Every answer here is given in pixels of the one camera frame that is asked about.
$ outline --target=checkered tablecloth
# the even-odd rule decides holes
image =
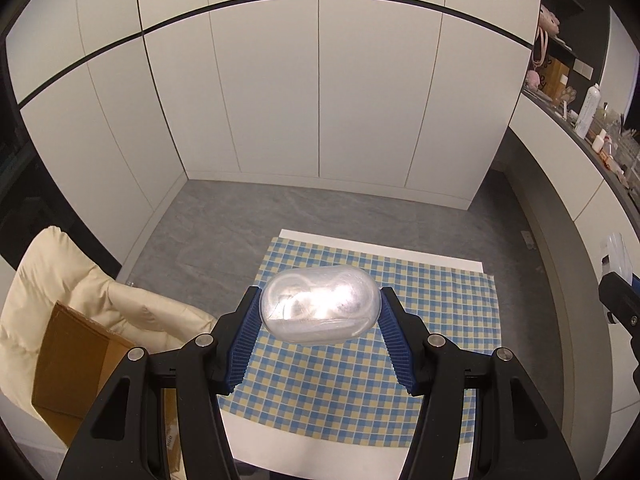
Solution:
[[[492,276],[274,238],[255,285],[281,270],[346,264],[392,286],[404,308],[430,332],[460,348],[491,353],[500,346]],[[279,430],[361,444],[408,447],[421,397],[398,384],[380,329],[332,346],[305,347],[275,339],[263,326],[242,384],[218,397],[223,410]],[[471,442],[474,396],[466,391],[460,442]]]

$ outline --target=screw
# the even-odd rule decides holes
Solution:
[[[446,339],[444,339],[443,336],[441,336],[440,334],[431,334],[428,338],[427,341],[429,342],[429,344],[431,346],[435,346],[436,348],[440,347],[440,346],[444,346],[444,343],[447,342]]]
[[[198,346],[209,346],[211,343],[213,343],[211,334],[200,334],[196,338],[196,345]]]
[[[498,356],[498,359],[502,361],[511,361],[513,359],[513,352],[508,348],[500,347],[495,354]]]
[[[127,353],[127,357],[130,361],[138,361],[142,359],[144,354],[145,351],[142,348],[132,348],[131,350],[129,350],[129,353]]]

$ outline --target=marble tile floor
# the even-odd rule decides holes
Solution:
[[[562,417],[558,320],[527,219],[489,170],[468,211],[362,194],[190,180],[145,246],[136,285],[215,316],[233,311],[281,229],[477,260],[495,277],[502,343]]]

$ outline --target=dark countertop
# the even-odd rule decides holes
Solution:
[[[527,90],[523,90],[522,94],[530,99],[533,103],[535,103],[540,109],[544,110],[544,112],[551,117],[558,126],[560,126],[566,134],[571,137],[574,142],[580,146],[580,149],[583,150],[584,154],[589,157],[589,160],[593,163],[593,165],[598,168],[598,171],[604,177],[604,181],[609,185],[614,195],[620,202],[622,209],[625,211],[626,216],[629,218],[631,225],[636,232],[636,236],[640,239],[640,212],[634,205],[634,202],[631,200],[631,197],[628,195],[625,187],[620,184],[617,176],[609,171],[603,161],[600,159],[597,153],[595,153],[591,149],[591,145],[584,139],[578,137],[574,129],[571,127],[569,123],[567,123],[561,116],[557,115],[548,105],[548,103],[542,98],[530,93]]]

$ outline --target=white bottle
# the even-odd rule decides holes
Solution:
[[[575,123],[575,133],[581,139],[587,136],[587,131],[589,131],[589,126],[591,126],[591,121],[593,121],[593,116],[596,113],[596,108],[598,108],[599,103],[600,87],[598,83],[596,83],[587,90],[587,97],[584,98],[582,108],[578,114],[578,120]]]
[[[591,145],[591,148],[593,149],[594,152],[600,153],[600,150],[604,146],[604,138],[606,135],[607,135],[607,132],[603,128],[600,130],[600,133],[598,134],[598,136],[595,139],[593,139],[593,144]]]

